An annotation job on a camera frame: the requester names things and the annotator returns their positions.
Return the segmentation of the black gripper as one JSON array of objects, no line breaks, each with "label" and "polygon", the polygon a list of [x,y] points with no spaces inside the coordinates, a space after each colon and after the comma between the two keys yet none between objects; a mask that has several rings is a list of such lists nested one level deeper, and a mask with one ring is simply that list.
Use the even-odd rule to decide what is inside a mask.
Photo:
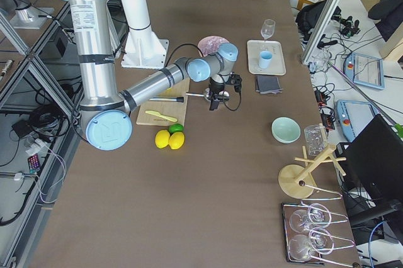
[{"label": "black gripper", "polygon": [[[211,92],[218,93],[220,91],[224,91],[225,89],[225,81],[224,78],[220,75],[214,75],[210,78],[209,86]],[[212,98],[210,100],[210,111],[214,111],[217,109],[217,102],[225,103],[225,94],[218,94],[217,99]]]}]

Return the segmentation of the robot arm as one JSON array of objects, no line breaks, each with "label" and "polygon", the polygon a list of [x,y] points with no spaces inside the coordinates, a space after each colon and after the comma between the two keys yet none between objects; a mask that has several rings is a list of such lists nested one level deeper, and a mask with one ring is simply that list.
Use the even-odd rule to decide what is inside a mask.
[{"label": "robot arm", "polygon": [[81,68],[84,97],[80,103],[81,126],[86,140],[100,150],[124,145],[132,134],[129,112],[184,79],[223,84],[237,60],[237,47],[224,43],[202,58],[181,58],[165,64],[169,42],[152,31],[146,0],[121,0],[128,24],[122,65],[154,69],[134,86],[119,91],[115,79],[107,3],[109,0],[66,0]]}]

